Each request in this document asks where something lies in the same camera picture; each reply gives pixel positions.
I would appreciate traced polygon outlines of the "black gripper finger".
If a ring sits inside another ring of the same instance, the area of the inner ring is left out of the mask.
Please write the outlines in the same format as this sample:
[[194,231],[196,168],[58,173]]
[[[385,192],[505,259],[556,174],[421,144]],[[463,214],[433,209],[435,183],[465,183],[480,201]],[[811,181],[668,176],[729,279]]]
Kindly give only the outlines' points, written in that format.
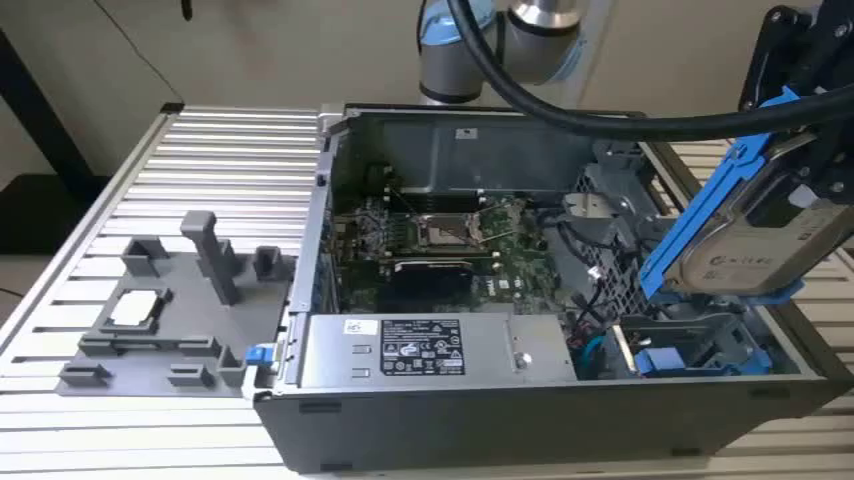
[[795,202],[852,201],[852,104],[831,121],[812,124],[813,140],[799,157]]
[[799,56],[799,38],[811,25],[809,10],[776,5],[765,12],[737,100],[740,111],[780,95]]

